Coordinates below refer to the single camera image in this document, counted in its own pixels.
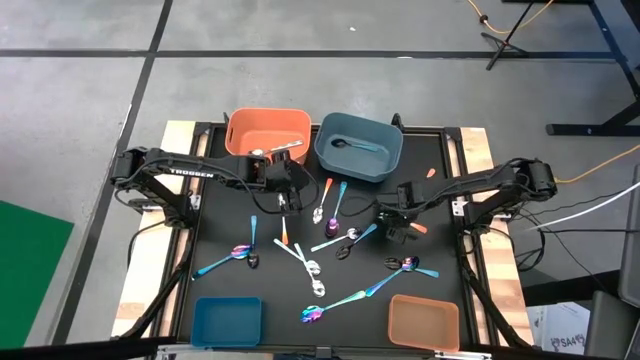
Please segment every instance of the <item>orange bin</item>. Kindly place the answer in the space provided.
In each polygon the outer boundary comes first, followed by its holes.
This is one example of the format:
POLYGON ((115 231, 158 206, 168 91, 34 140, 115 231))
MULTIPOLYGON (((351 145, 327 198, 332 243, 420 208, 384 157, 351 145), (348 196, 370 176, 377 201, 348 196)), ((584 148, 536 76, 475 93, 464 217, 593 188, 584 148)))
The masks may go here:
POLYGON ((458 307, 454 303, 395 295, 389 306, 389 340, 397 345, 457 352, 458 307))
POLYGON ((270 149, 294 141, 291 158, 303 164, 311 141, 311 117, 297 109, 242 108, 234 111, 227 125, 225 146, 232 155, 247 155, 255 149, 270 149))

